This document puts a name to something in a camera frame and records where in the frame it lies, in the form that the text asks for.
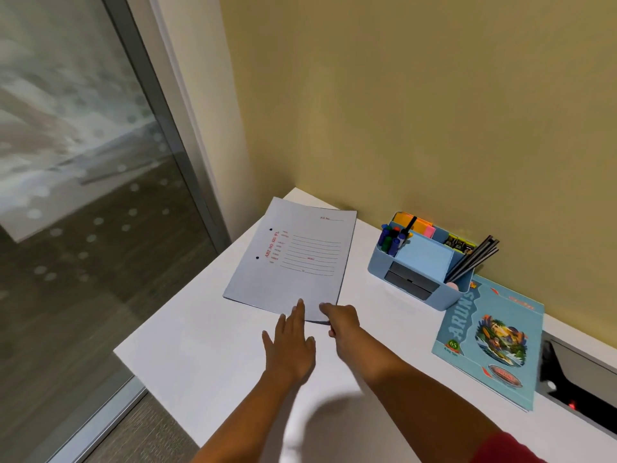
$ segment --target pen holder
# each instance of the pen holder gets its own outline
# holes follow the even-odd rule
[[[401,228],[396,223],[390,223],[392,227]],[[448,237],[448,231],[435,226],[435,234],[432,240],[443,244]],[[422,234],[413,233],[413,237],[424,237]],[[452,250],[453,256],[448,269],[462,258],[463,254],[450,247],[444,246]],[[469,291],[469,284],[473,276],[473,270],[465,273],[458,280],[454,281],[459,287],[457,291],[453,287],[447,286],[440,280],[436,280],[426,273],[423,273],[421,266],[415,268],[410,267],[396,257],[390,256],[383,252],[379,246],[375,246],[373,256],[368,264],[368,272],[379,279],[382,279],[392,286],[395,286],[407,294],[421,300],[433,309],[444,311],[451,305],[455,304],[463,294]]]

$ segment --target hand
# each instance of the hand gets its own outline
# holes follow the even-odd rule
[[[350,364],[353,352],[352,344],[358,333],[363,332],[355,307],[352,305],[319,304],[320,311],[330,320],[331,338],[336,339],[338,355]]]
[[[274,342],[268,332],[262,333],[266,349],[265,374],[283,386],[300,382],[315,365],[315,339],[304,339],[304,301],[298,300],[285,320],[281,315],[274,331]]]

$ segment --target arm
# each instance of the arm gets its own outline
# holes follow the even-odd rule
[[[264,449],[270,428],[285,397],[312,370],[315,339],[304,339],[304,302],[291,315],[281,315],[274,342],[264,331],[266,370],[255,388],[195,455],[192,463],[252,463]]]
[[[355,308],[321,304],[340,357],[359,373],[423,463],[469,462],[499,428],[360,327]],[[444,433],[454,423],[454,432]]]

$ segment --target desk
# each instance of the desk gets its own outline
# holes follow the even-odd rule
[[[286,199],[329,207],[294,189]],[[203,445],[248,394],[264,370],[262,330],[273,335],[277,315],[224,299],[222,294],[257,224],[187,284],[115,353],[198,444]],[[549,462],[609,461],[617,441],[537,395],[525,413],[431,353],[443,312],[366,270],[380,231],[358,221],[340,304],[353,304],[360,322],[414,367],[456,391]],[[617,350],[546,315],[544,329],[617,367]],[[376,398],[337,357],[328,327],[307,323],[317,365],[295,400],[289,399],[268,438],[269,461],[418,461]],[[449,431],[467,423],[444,419]]]

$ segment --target person's left hand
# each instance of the person's left hand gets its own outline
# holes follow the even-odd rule
[[[266,349],[265,374],[280,380],[284,386],[292,387],[300,382],[315,365],[315,339],[304,339],[304,301],[298,300],[285,319],[281,315],[274,331],[274,342],[264,330],[262,333]]]

